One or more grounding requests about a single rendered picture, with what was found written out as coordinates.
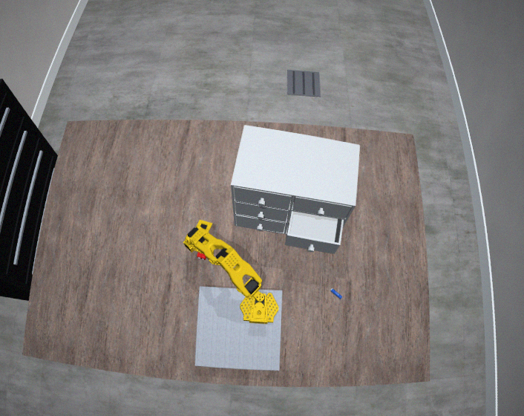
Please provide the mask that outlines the blue battery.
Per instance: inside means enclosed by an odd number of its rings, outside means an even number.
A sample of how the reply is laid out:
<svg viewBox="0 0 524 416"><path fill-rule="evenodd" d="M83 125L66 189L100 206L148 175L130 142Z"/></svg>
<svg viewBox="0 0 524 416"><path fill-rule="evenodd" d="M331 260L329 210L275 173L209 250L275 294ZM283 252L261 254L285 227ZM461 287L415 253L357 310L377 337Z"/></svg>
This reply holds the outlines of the blue battery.
<svg viewBox="0 0 524 416"><path fill-rule="evenodd" d="M342 296L339 293L337 293L334 289L330 289L330 291L334 293L339 299L342 298Z"/></svg>

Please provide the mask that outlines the grey chest of drawers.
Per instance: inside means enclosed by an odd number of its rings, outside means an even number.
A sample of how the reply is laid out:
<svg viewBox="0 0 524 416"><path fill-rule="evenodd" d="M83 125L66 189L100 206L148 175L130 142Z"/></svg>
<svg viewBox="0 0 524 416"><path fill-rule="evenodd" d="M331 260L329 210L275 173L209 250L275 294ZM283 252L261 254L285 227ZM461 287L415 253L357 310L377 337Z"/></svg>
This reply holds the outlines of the grey chest of drawers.
<svg viewBox="0 0 524 416"><path fill-rule="evenodd" d="M244 126L232 177L232 206L236 221L235 188L241 187L295 197L356 206L360 145L297 134L288 131ZM240 202L245 203L245 202ZM245 203L250 204L250 203ZM343 227L344 227L343 225Z"/></svg>

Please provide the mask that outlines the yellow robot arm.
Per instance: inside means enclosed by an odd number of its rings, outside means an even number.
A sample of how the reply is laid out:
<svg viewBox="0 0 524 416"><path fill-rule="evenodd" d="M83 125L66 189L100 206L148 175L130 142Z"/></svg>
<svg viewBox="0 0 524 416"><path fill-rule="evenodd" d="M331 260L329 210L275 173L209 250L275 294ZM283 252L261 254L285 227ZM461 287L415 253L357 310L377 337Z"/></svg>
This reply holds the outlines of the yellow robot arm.
<svg viewBox="0 0 524 416"><path fill-rule="evenodd" d="M259 292L262 279L251 265L244 261L235 249L224 241L216 239L199 225L194 227L187 235L186 240L183 242L185 247L191 252L198 249L201 253L205 254L205 257L210 263L220 265L229 274L232 283L237 288L236 290L245 296L240 304L243 321L252 319L274 322L274 316L278 312L278 304L272 293L266 295L265 293ZM221 249L216 255L217 258L214 257L213 254L215 249ZM225 251L225 249L227 250ZM235 268L233 269L234 266ZM244 275L252 277L246 284L243 284Z"/></svg>

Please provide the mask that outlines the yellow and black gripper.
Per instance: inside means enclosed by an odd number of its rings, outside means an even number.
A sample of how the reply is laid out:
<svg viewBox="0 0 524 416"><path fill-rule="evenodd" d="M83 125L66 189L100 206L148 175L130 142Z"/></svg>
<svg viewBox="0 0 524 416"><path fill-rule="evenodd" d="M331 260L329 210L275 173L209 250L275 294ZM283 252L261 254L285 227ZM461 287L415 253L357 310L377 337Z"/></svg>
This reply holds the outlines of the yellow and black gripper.
<svg viewBox="0 0 524 416"><path fill-rule="evenodd" d="M201 226L201 227L202 227L203 229L205 229L206 231L209 231L210 228L211 228L211 226L212 226L212 223L207 222L207 221L199 220L199 222L198 222L197 225ZM194 251L201 253L200 251L198 251L198 249L195 249Z"/></svg>

